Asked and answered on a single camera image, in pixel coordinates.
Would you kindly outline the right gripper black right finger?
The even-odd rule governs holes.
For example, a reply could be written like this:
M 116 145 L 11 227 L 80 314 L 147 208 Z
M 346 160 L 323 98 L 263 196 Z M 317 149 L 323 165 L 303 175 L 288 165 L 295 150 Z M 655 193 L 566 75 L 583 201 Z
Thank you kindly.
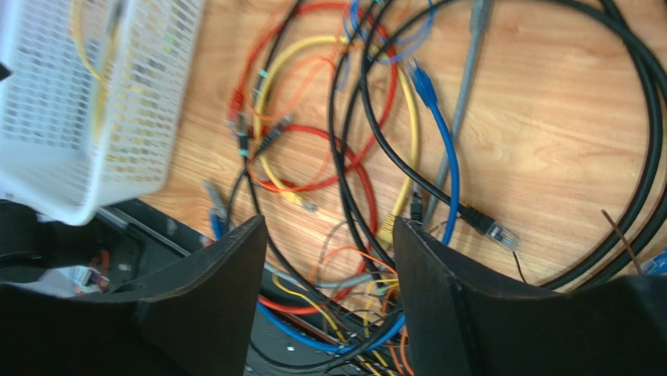
M 395 263 L 417 375 L 663 375 L 666 279 L 557 293 L 496 272 L 408 219 Z

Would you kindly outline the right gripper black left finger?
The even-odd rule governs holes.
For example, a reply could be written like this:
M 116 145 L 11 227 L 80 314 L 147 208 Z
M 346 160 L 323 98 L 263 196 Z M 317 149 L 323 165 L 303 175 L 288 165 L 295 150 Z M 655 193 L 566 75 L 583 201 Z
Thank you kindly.
M 265 261 L 257 215 L 106 294 L 1 286 L 4 375 L 241 375 Z

